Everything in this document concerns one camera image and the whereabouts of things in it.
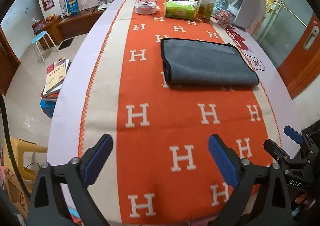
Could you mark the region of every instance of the yellow plastic stool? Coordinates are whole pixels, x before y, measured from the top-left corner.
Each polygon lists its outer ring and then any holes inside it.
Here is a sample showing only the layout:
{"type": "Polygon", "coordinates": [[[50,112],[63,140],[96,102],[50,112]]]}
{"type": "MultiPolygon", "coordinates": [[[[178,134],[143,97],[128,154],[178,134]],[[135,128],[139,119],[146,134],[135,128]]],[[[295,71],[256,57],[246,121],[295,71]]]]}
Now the yellow plastic stool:
{"type": "MultiPolygon", "coordinates": [[[[14,159],[17,162],[19,172],[22,178],[35,181],[36,174],[33,170],[23,167],[24,152],[47,153],[48,148],[38,146],[36,143],[10,137],[14,159]]],[[[11,160],[9,158],[8,148],[4,140],[4,166],[14,173],[11,160]]]]}

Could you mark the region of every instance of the orange stitched trim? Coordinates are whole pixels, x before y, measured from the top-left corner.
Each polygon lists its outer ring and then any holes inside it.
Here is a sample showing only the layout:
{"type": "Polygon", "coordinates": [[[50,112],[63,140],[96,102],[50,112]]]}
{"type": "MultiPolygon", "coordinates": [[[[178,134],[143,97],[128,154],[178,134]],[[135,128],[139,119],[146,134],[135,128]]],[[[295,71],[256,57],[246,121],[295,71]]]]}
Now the orange stitched trim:
{"type": "MultiPolygon", "coordinates": [[[[231,38],[231,40],[233,41],[231,35],[230,35],[228,32],[226,32],[226,33],[228,34],[228,36],[229,36],[229,37],[231,38]]],[[[238,48],[238,50],[240,51],[241,55],[247,60],[247,62],[248,62],[249,65],[251,66],[252,70],[254,70],[254,68],[253,68],[253,66],[252,66],[252,63],[251,63],[251,62],[249,61],[249,59],[246,57],[246,54],[242,51],[241,48],[239,48],[239,46],[238,46],[236,43],[234,43],[234,44],[235,44],[236,48],[238,48]]],[[[269,97],[268,97],[268,95],[267,95],[267,92],[266,92],[264,86],[262,85],[262,82],[259,81],[259,83],[260,83],[260,85],[261,85],[261,87],[262,87],[262,89],[263,89],[264,95],[267,97],[269,106],[270,106],[270,108],[271,108],[272,115],[273,115],[273,119],[274,119],[274,121],[275,121],[275,123],[276,123],[277,131],[278,131],[278,137],[279,137],[280,147],[282,148],[282,141],[281,141],[281,136],[280,136],[280,130],[279,130],[279,125],[278,125],[278,122],[277,122],[277,119],[276,119],[275,112],[273,111],[273,107],[272,107],[272,105],[271,105],[271,102],[270,102],[270,100],[269,100],[269,97]]]]}
{"type": "Polygon", "coordinates": [[[111,26],[109,28],[109,31],[107,32],[107,35],[103,41],[103,44],[102,44],[102,47],[100,49],[100,52],[99,52],[99,55],[98,55],[98,58],[94,64],[94,67],[93,67],[93,71],[91,73],[91,76],[90,76],[90,81],[89,81],[89,85],[88,85],[88,88],[87,88],[87,92],[85,94],[85,100],[84,100],[84,106],[83,106],[83,110],[82,110],[82,114],[81,114],[81,120],[80,120],[80,132],[79,132],[79,144],[78,144],[78,157],[82,157],[83,155],[83,140],[84,140],[84,129],[85,129],[85,118],[87,116],[87,109],[88,109],[88,104],[89,104],[89,98],[90,98],[90,93],[91,93],[91,89],[92,89],[92,85],[93,85],[93,82],[94,82],[94,78],[96,76],[96,73],[97,73],[97,69],[98,69],[98,66],[99,66],[99,63],[100,63],[100,60],[101,60],[101,57],[103,55],[103,52],[104,52],[104,49],[106,47],[106,44],[107,44],[107,41],[108,41],[108,38],[109,38],[109,35],[113,29],[113,26],[116,22],[116,19],[119,15],[119,12],[120,10],[122,9],[124,3],[126,2],[127,0],[124,0],[124,2],[122,3],[121,7],[119,8],[117,14],[115,15],[115,18],[113,19],[112,23],[111,23],[111,26]]]}

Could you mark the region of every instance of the screw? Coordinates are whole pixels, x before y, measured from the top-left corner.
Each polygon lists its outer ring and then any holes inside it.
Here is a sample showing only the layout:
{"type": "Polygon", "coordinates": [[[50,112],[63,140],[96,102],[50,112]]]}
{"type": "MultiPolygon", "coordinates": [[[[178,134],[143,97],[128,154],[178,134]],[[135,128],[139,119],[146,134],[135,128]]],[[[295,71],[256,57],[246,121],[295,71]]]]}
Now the screw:
{"type": "Polygon", "coordinates": [[[250,165],[250,160],[249,159],[247,159],[247,158],[243,158],[243,159],[241,159],[241,163],[243,164],[243,165],[250,165]]]}
{"type": "Polygon", "coordinates": [[[272,167],[274,169],[279,169],[280,168],[279,164],[277,164],[277,163],[272,163],[272,167]]]}
{"type": "Polygon", "coordinates": [[[77,163],[79,163],[80,159],[78,157],[74,157],[73,159],[70,160],[70,163],[75,165],[77,163]]]}
{"type": "Polygon", "coordinates": [[[42,168],[47,168],[48,166],[49,166],[49,163],[48,163],[48,162],[44,162],[44,163],[41,165],[42,168]]]}

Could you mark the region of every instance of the table runner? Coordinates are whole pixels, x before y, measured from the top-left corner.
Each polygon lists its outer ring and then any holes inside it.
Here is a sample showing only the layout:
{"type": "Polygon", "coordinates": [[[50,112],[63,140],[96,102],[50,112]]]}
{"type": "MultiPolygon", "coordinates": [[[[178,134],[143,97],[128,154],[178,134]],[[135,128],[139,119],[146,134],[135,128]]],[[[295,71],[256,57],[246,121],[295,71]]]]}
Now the table runner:
{"type": "Polygon", "coordinates": [[[224,43],[221,27],[133,13],[125,0],[111,24],[84,103],[78,155],[109,133],[114,149],[89,192],[111,221],[172,223],[219,212],[231,194],[208,151],[217,133],[240,157],[268,165],[263,142],[281,144],[262,84],[253,88],[169,88],[163,37],[224,43]]]}

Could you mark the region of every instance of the folded towel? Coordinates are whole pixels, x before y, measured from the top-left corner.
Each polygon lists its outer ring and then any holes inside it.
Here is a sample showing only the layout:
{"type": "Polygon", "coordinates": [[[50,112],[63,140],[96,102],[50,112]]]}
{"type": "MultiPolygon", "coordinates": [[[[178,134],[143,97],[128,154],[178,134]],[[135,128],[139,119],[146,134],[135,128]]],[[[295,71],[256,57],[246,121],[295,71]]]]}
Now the folded towel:
{"type": "Polygon", "coordinates": [[[259,83],[257,74],[231,44],[163,38],[161,56],[167,84],[253,86],[259,83]]]}

